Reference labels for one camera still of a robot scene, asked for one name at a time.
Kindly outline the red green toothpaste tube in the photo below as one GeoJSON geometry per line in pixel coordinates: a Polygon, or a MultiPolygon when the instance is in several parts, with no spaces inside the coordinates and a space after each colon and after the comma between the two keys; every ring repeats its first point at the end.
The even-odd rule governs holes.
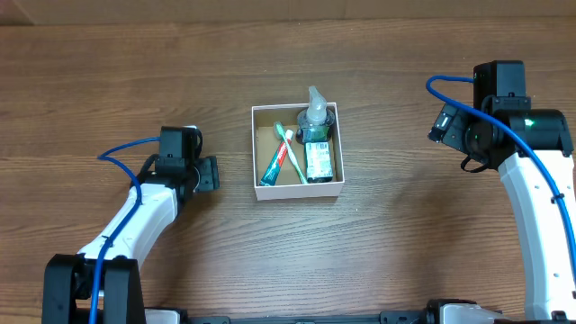
{"type": "Polygon", "coordinates": [[[288,158],[285,142],[278,138],[274,127],[261,127],[256,131],[256,184],[258,186],[279,185],[278,177],[283,172],[288,158]]]}

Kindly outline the green white toothbrush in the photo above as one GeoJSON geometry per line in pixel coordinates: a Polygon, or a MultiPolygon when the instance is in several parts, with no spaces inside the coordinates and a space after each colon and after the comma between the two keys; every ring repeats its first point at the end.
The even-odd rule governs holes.
{"type": "Polygon", "coordinates": [[[292,149],[292,146],[288,141],[288,137],[286,135],[286,131],[284,130],[284,126],[279,121],[276,121],[274,123],[274,132],[276,134],[276,137],[281,139],[283,141],[283,143],[285,144],[287,155],[288,155],[289,159],[291,160],[292,165],[294,166],[294,169],[296,170],[296,173],[298,174],[298,177],[300,178],[301,183],[303,185],[306,185],[308,183],[308,181],[307,181],[306,177],[304,176],[304,174],[300,168],[300,165],[298,163],[298,159],[295,156],[293,149],[292,149]]]}

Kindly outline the green white soap packet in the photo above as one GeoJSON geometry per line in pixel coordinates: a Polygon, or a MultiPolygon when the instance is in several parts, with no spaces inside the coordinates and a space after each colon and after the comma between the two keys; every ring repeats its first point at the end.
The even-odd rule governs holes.
{"type": "Polygon", "coordinates": [[[333,179],[328,142],[308,142],[304,145],[306,176],[309,183],[326,183],[333,179]]]}

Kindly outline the clear soap pump bottle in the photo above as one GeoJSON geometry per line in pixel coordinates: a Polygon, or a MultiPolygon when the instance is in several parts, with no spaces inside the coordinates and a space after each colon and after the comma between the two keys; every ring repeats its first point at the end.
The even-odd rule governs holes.
{"type": "Polygon", "coordinates": [[[309,87],[309,95],[308,107],[297,116],[296,139],[301,144],[328,142],[332,137],[335,114],[328,108],[325,97],[316,86],[309,87]]]}

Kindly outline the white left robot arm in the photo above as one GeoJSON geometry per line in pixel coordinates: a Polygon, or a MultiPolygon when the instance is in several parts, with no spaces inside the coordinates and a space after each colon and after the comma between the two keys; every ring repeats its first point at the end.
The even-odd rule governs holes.
{"type": "Polygon", "coordinates": [[[185,310],[147,308],[140,269],[162,232],[195,194],[220,186],[216,157],[202,157],[203,135],[191,125],[162,127],[158,144],[138,173],[113,157],[99,155],[130,179],[124,205],[90,243],[74,255],[56,254],[44,272],[44,323],[189,322],[185,310]]]}

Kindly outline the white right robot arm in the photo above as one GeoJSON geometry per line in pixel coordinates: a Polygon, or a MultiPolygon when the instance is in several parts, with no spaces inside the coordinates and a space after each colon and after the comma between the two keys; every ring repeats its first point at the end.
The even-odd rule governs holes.
{"type": "Polygon", "coordinates": [[[443,102],[428,137],[464,155],[476,172],[495,170],[517,224],[524,262],[526,323],[575,321],[574,145],[568,122],[555,109],[535,109],[527,95],[525,66],[494,60],[473,69],[473,104],[438,92],[443,102]]]}

